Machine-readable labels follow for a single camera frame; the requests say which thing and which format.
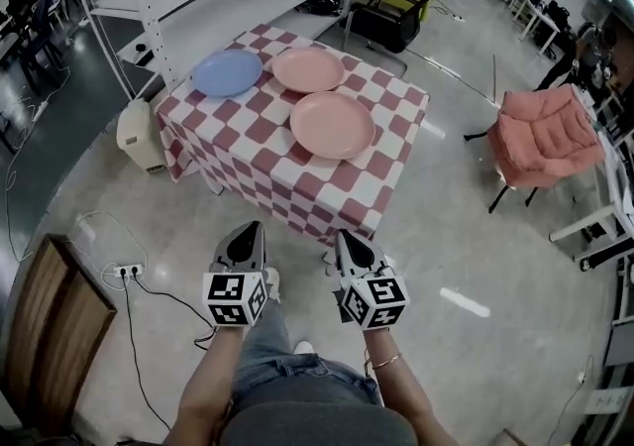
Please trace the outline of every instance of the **plate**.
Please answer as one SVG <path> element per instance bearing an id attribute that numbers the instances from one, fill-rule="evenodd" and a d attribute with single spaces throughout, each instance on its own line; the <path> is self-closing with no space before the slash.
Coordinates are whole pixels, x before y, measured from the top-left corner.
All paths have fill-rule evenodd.
<path id="1" fill-rule="evenodd" d="M 323 92 L 344 80 L 346 69 L 334 55 L 319 48 L 296 48 L 277 56 L 272 64 L 277 81 L 301 93 Z"/>
<path id="2" fill-rule="evenodd" d="M 262 61 L 244 50 L 224 50 L 194 68 L 194 88 L 209 97 L 232 97 L 249 90 L 262 75 Z"/>
<path id="3" fill-rule="evenodd" d="M 290 111 L 290 130 L 308 152 L 326 159 L 351 159 L 374 140 L 374 121 L 357 99 L 338 92 L 317 92 Z"/>

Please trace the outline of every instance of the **red and white checkered tablecloth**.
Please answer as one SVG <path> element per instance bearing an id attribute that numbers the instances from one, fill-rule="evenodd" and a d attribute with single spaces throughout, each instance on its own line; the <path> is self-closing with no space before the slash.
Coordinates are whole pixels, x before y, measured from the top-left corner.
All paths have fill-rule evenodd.
<path id="1" fill-rule="evenodd" d="M 371 112 L 376 136 L 367 150 L 333 161 L 304 150 L 289 114 L 304 95 L 285 89 L 270 73 L 274 56 L 289 48 L 318 47 L 346 68 L 335 91 L 357 98 Z M 259 81 L 231 99 L 206 97 L 184 81 L 158 107 L 160 135 L 174 180 L 194 166 L 216 184 L 332 246 L 338 229 L 373 235 L 396 187 L 425 114 L 429 95 L 350 55 L 283 30 L 259 25 L 228 49 L 257 54 Z"/>

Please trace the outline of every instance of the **blue plate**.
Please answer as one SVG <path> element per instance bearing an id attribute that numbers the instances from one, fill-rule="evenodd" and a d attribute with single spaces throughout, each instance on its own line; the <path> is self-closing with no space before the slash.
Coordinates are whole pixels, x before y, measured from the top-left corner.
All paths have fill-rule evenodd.
<path id="1" fill-rule="evenodd" d="M 196 90 L 209 97 L 232 97 L 249 90 L 262 75 L 262 61 L 244 50 L 224 50 L 194 68 Z"/>

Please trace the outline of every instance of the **white container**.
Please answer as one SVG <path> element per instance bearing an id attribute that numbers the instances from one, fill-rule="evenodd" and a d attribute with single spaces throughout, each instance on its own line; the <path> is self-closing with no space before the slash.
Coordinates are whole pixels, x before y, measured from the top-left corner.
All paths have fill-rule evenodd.
<path id="1" fill-rule="evenodd" d="M 147 172 L 165 169 L 159 127 L 150 104 L 135 99 L 119 115 L 117 145 Z"/>

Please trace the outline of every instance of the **bracelet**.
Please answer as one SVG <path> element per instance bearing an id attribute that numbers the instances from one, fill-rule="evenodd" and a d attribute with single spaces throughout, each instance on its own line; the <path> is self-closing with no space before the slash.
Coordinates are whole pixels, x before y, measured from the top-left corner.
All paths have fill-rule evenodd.
<path id="1" fill-rule="evenodd" d="M 372 365 L 372 369 L 376 372 L 378 369 L 385 367 L 385 365 L 389 365 L 390 363 L 395 362 L 400 358 L 400 356 L 400 353 L 398 353 L 396 356 L 392 356 L 389 360 L 385 362 L 379 363 L 378 365 Z"/>

